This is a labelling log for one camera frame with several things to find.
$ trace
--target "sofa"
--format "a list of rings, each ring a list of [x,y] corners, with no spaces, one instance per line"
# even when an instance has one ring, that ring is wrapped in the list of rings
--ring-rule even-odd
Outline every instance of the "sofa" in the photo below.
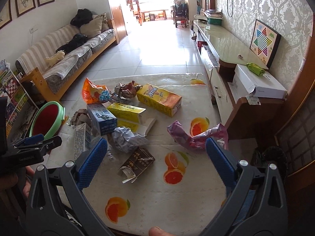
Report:
[[[44,61],[51,57],[62,45],[69,42],[80,29],[67,25],[36,42],[15,62],[23,77],[20,82],[34,101],[46,100],[60,102],[60,98],[81,72],[112,43],[119,43],[114,31],[114,20],[107,20],[109,29],[89,39],[84,45],[73,50],[49,67]]]

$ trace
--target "human hand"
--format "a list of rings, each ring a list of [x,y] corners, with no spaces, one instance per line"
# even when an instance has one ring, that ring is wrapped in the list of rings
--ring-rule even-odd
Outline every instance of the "human hand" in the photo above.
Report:
[[[0,192],[15,186],[18,180],[18,176],[15,173],[0,176]]]
[[[174,236],[174,235],[168,232],[165,232],[159,227],[155,226],[149,230],[149,236]]]
[[[26,167],[26,174],[30,177],[33,177],[35,174],[35,171],[30,167],[27,166]],[[30,189],[31,189],[31,182],[30,180],[26,177],[26,181],[25,181],[25,186],[23,188],[23,194],[25,195],[26,198],[28,198],[28,195],[30,193]]]

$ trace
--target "human thumb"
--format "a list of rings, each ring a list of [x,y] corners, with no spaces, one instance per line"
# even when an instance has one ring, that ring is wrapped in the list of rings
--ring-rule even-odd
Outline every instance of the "human thumb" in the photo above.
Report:
[[[0,192],[10,189],[18,183],[18,176],[16,174],[8,174],[0,177]]]
[[[159,227],[152,227],[149,230],[149,236],[174,236],[173,234],[170,234],[168,232],[163,231]]]

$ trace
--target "metal screw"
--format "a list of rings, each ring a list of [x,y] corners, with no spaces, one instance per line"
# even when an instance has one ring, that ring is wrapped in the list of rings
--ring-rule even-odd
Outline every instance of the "metal screw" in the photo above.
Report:
[[[277,166],[276,166],[275,164],[271,163],[271,164],[269,165],[269,168],[271,168],[272,170],[276,170],[276,169],[277,169]]]
[[[239,161],[240,165],[242,165],[243,167],[246,167],[248,165],[248,162],[246,160],[240,160]]]
[[[67,168],[71,168],[72,166],[74,165],[74,162],[73,161],[67,161],[66,163],[65,163],[65,166],[67,167]]]
[[[38,167],[37,167],[37,170],[38,171],[42,171],[44,169],[44,165],[39,165]]]

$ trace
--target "tiled floor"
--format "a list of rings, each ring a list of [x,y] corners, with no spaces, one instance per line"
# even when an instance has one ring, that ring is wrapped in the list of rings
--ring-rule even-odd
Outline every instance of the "tiled floor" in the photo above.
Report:
[[[90,80],[129,75],[205,73],[189,28],[172,20],[144,22],[119,45],[107,48],[75,80],[61,100],[72,105]]]

